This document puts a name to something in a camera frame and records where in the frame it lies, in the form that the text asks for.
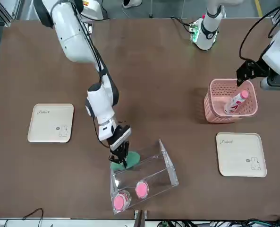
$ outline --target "green led light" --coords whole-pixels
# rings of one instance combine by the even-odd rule
[[[200,33],[200,27],[197,25],[192,25],[190,27],[190,31],[194,32],[194,34],[191,34],[191,39],[192,39],[192,42],[196,43],[198,35]]]

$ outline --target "rabbit illustration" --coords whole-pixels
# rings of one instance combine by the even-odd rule
[[[251,169],[252,170],[261,170],[261,167],[259,165],[259,161],[257,157],[251,158]]]

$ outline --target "beige tray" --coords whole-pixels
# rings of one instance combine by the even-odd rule
[[[74,106],[37,104],[33,108],[27,139],[29,142],[66,143],[70,139]]]
[[[216,135],[216,146],[223,176],[267,175],[262,140],[258,134],[220,132]]]

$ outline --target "pink disc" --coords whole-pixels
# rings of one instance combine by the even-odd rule
[[[144,182],[140,182],[136,186],[136,194],[140,198],[144,198],[148,194],[148,186]]]
[[[116,210],[121,210],[124,207],[124,199],[120,195],[116,195],[115,201],[114,201],[114,206]]]

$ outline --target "clear plastic box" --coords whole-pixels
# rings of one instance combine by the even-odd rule
[[[175,168],[161,140],[136,152],[140,155],[137,165],[125,170],[110,169],[110,196],[114,214],[124,211],[116,210],[114,206],[115,197],[119,192],[129,193],[130,208],[178,185]],[[136,194],[136,185],[140,181],[148,185],[149,191],[145,198],[139,198]]]

